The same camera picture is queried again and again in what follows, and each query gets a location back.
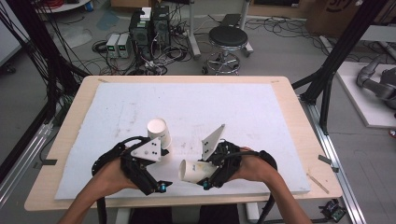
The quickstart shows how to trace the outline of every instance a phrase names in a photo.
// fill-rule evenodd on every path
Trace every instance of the wooden table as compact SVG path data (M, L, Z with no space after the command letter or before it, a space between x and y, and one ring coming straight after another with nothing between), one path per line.
M78 130L90 108L96 89L103 82L123 83L265 83L271 84L276 94L284 119L289 127L290 136L306 172L311 191L295 195L296 199L325 199L341 197L342 191L329 164L320 161L325 156L317 137L311 128L294 90L285 77L201 77L201 76L164 76L164 77L86 77L70 107L64 123L52 145L47 159L58 160L54 166L43 166L26 200L28 211L67 209L72 200L54 200L63 175L64 166L70 149L78 136ZM106 199L108 207L144 207L162 205L196 205L205 203L249 203L268 200L268 195L232 197L205 196L179 198L144 199Z

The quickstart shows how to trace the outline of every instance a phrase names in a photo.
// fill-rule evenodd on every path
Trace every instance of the cardboard box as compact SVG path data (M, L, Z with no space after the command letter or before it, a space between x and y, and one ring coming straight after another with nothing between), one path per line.
M300 0L297 7L267 6L250 4L248 8L249 16L264 17L287 17L287 18L303 18L306 19L311 12L315 0Z
M340 37L360 6L357 0L318 0L305 23L311 35Z
M161 0L111 0L112 7L154 7Z

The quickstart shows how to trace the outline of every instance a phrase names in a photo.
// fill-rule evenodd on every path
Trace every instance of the office chair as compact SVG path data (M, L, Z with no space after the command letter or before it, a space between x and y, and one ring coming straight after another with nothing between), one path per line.
M238 75L240 61L230 51L244 48L248 42L248 35L239 28L221 25L210 30L209 42L222 51L212 53L206 59L202 69L203 74L207 74L210 68L216 75L231 73Z

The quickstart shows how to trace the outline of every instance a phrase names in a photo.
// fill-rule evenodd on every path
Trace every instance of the computer tower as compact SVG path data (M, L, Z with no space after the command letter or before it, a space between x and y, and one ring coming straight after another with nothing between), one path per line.
M134 12L129 25L129 33L133 41L135 54L141 54L146 60L151 60L151 43L153 41L152 21L140 20L143 11L138 9Z
M154 7L152 13L154 24L154 34L157 46L166 48L171 45L170 26L169 26L169 6Z

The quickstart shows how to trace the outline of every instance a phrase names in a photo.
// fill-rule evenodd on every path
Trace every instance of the cup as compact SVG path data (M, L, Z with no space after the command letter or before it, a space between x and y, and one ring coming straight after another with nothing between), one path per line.
M204 178L212 176L216 169L218 167L210 162L183 160L178 168L178 178L195 184Z
M172 143L172 137L169 134L166 122L160 118L152 119L148 122L148 137L151 139L160 138L162 149L168 149Z

